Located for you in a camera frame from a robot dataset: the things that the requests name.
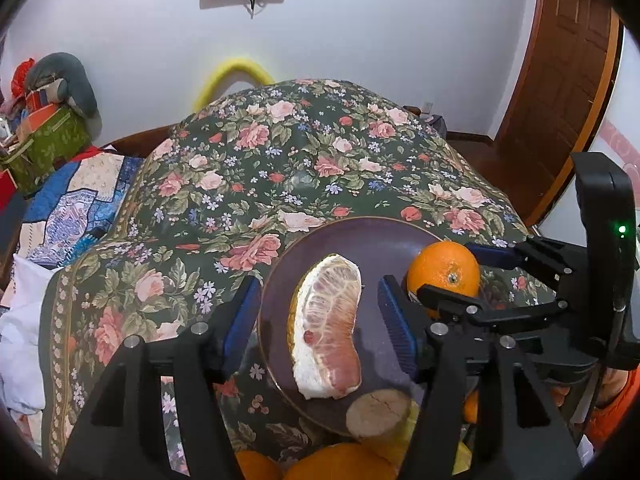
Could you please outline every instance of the wooden door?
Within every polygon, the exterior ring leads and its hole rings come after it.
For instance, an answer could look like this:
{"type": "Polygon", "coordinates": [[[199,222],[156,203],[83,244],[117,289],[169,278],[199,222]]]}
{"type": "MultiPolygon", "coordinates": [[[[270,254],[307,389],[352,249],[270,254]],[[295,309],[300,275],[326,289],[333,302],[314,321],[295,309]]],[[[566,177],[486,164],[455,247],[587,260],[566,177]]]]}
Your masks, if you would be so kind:
{"type": "MultiPolygon", "coordinates": [[[[604,111],[618,48],[618,18],[605,0],[538,0],[520,78],[496,139],[520,167],[537,222],[571,176],[569,154],[585,149],[604,111]]],[[[504,191],[522,182],[507,183],[504,191]]]]}

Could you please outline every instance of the pomelo slice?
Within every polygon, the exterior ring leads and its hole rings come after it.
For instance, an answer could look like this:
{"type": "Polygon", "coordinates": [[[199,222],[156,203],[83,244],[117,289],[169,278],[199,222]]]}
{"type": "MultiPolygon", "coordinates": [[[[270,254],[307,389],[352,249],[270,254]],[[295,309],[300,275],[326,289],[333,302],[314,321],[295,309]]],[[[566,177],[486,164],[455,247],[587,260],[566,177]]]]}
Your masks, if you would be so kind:
{"type": "Polygon", "coordinates": [[[360,386],[352,336],[361,292],[358,266],[340,254],[326,256],[298,284],[287,343],[293,377],[305,399],[340,399],[360,386]]]}

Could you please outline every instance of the orange fruit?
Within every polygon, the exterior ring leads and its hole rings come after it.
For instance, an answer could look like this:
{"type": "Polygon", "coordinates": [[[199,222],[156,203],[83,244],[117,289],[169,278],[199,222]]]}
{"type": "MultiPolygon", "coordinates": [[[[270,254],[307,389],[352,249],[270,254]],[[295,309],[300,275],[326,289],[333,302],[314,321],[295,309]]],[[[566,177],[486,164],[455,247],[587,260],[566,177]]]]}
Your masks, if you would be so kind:
{"type": "Polygon", "coordinates": [[[443,240],[426,246],[409,266],[406,288],[412,293],[423,285],[475,297],[480,288],[480,267],[464,245],[443,240]]]}
{"type": "Polygon", "coordinates": [[[280,480],[282,471],[278,464],[257,451],[238,451],[236,460],[245,480],[280,480]]]}
{"type": "Polygon", "coordinates": [[[395,480],[395,468],[362,444],[337,444],[295,463],[284,480],[395,480]]]}
{"type": "Polygon", "coordinates": [[[462,405],[462,416],[469,424],[478,423],[478,390],[473,390],[462,405]]]}

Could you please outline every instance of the floral tablecloth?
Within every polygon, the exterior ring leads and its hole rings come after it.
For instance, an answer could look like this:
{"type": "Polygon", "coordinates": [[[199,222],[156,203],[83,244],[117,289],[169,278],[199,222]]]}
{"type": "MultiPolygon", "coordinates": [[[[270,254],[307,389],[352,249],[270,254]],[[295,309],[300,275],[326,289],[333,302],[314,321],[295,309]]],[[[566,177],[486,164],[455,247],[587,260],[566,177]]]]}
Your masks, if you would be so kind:
{"type": "MultiPolygon", "coordinates": [[[[263,280],[310,230],[358,215],[498,247],[526,235],[503,193],[434,130],[349,82],[245,90],[175,125],[145,161],[114,229],[47,291],[45,458],[60,462],[92,386],[127,335],[175,336],[228,301],[245,275],[263,280]]],[[[485,269],[482,290],[494,308],[549,294],[519,270],[485,269]]],[[[282,399],[255,333],[238,373],[215,388],[235,449],[258,450],[286,468],[337,439],[282,399]]],[[[185,471],[169,379],[162,390],[168,452],[185,471]]]]}

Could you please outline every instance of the purple plate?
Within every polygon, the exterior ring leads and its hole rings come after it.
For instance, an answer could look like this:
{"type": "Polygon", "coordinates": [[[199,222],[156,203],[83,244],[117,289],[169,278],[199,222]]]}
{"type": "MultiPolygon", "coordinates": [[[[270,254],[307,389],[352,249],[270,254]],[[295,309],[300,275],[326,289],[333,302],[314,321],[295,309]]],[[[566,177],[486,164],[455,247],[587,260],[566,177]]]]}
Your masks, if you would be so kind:
{"type": "Polygon", "coordinates": [[[348,435],[348,407],[359,396],[396,388],[422,402],[423,390],[400,369],[378,308],[378,282],[392,274],[400,282],[417,254],[439,238],[420,227],[379,217],[356,217],[318,228],[289,247],[271,271],[262,292],[258,339],[271,378],[282,395],[303,415],[335,433],[348,435]],[[364,289],[358,305],[353,341],[360,357],[362,384],[339,399],[306,400],[293,378],[287,347],[287,317],[293,293],[305,273],[328,254],[354,262],[364,289]]]}

